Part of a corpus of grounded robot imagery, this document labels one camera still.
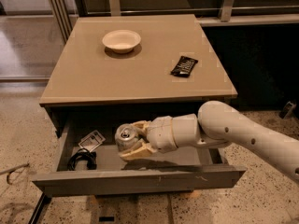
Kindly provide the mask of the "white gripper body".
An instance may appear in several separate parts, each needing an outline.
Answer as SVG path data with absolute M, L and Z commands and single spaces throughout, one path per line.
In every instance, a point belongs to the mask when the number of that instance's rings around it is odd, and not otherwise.
M 161 153 L 177 150 L 172 131 L 172 118 L 166 116 L 153 120 L 147 129 L 147 140 L 153 149 Z

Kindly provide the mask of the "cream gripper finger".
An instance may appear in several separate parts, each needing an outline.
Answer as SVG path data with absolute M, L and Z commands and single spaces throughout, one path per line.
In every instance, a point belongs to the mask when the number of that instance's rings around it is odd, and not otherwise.
M 133 127 L 135 129 L 135 133 L 138 136 L 146 137 L 148 134 L 149 126 L 151 125 L 150 121 L 140 120 L 133 123 Z
M 143 139 L 137 141 L 132 147 L 119 153 L 119 156 L 124 161 L 132 161 L 143 159 L 151 156 L 156 150 L 146 143 Z

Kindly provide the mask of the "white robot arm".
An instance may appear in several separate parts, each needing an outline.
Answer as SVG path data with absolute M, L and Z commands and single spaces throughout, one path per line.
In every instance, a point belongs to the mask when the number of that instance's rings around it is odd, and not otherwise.
M 204 103 L 197 114 L 122 124 L 115 142 L 124 161 L 181 147 L 227 147 L 235 143 L 299 181 L 299 141 L 254 122 L 220 101 Z

